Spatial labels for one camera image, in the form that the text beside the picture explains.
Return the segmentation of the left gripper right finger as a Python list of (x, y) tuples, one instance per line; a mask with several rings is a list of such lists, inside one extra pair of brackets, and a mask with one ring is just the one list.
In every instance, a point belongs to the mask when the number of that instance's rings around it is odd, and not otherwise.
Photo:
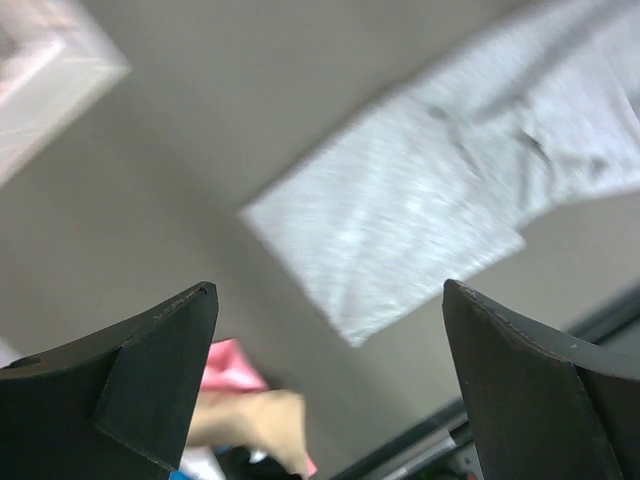
[(443, 317), (487, 479), (636, 479), (639, 361), (448, 280)]

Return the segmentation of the grey t shirt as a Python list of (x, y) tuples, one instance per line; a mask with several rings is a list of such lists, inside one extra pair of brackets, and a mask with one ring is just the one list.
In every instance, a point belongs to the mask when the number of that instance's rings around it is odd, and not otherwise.
[(365, 108), (240, 216), (356, 347), (555, 207), (638, 186), (638, 3), (545, 1)]

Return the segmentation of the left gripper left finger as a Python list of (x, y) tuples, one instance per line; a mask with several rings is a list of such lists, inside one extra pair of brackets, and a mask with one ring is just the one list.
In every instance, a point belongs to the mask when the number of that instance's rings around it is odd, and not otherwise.
[(4, 479), (166, 479), (218, 315), (214, 284), (1, 370)]

